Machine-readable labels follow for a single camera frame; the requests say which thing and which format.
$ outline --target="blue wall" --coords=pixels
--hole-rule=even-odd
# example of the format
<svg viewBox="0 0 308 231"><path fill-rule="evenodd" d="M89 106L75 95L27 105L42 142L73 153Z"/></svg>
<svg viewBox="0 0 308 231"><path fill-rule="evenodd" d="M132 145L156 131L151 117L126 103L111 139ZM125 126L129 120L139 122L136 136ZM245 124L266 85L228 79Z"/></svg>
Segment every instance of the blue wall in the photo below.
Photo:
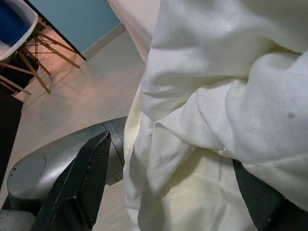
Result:
<svg viewBox="0 0 308 231"><path fill-rule="evenodd" d="M106 0L29 0L81 53L120 21Z"/></svg>

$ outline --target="gray metal part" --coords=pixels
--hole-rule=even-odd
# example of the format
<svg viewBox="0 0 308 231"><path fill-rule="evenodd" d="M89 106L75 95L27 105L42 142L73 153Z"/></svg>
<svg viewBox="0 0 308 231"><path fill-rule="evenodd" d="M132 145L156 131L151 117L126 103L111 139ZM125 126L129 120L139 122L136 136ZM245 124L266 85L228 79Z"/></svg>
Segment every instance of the gray metal part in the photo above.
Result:
<svg viewBox="0 0 308 231"><path fill-rule="evenodd" d="M123 178L123 133L126 117L99 123L58 139L21 159L10 171L8 192L14 209L24 209L30 201L43 202L53 183L72 162L80 148L92 137L110 130L111 143L107 182Z"/></svg>
<svg viewBox="0 0 308 231"><path fill-rule="evenodd" d="M0 231L30 231L34 221L30 212L0 210Z"/></svg>

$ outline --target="white towel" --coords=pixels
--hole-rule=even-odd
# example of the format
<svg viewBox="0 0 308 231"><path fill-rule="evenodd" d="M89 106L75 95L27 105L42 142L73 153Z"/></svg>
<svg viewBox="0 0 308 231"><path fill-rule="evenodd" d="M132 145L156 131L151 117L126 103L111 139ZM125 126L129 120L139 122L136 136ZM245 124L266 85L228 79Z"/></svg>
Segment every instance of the white towel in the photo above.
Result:
<svg viewBox="0 0 308 231"><path fill-rule="evenodd" d="M125 129L134 230L255 230L231 158L308 210L307 49L306 0L161 2Z"/></svg>

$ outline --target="light wood floor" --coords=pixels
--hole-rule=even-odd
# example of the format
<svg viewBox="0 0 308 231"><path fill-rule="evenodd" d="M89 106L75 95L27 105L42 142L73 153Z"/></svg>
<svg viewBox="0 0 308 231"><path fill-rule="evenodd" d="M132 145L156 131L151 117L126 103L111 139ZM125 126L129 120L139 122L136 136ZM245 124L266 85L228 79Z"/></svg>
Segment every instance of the light wood floor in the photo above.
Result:
<svg viewBox="0 0 308 231"><path fill-rule="evenodd" d="M144 72L142 62L127 32L98 51L76 69L57 57L47 58L52 64L49 81L51 94L36 81L28 89L19 129L0 192L0 205L7 196L8 171L25 155L87 126L127 116ZM106 186L103 203L94 231L129 231L131 225L124 204L123 183Z"/></svg>

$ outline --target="baseboard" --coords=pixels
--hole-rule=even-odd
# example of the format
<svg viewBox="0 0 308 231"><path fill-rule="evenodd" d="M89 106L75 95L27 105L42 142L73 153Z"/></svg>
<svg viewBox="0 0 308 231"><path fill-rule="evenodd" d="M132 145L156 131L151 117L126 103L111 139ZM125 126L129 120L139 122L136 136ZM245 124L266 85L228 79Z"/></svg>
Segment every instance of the baseboard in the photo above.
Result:
<svg viewBox="0 0 308 231"><path fill-rule="evenodd" d="M120 23L115 28L113 28L108 34L101 37L97 42L95 42L92 46L90 46L88 49L86 49L82 55L89 59L91 58L97 51L99 51L103 46L105 46L108 42L113 40L115 37L117 37L119 34L121 34L123 31L125 31L125 26Z"/></svg>

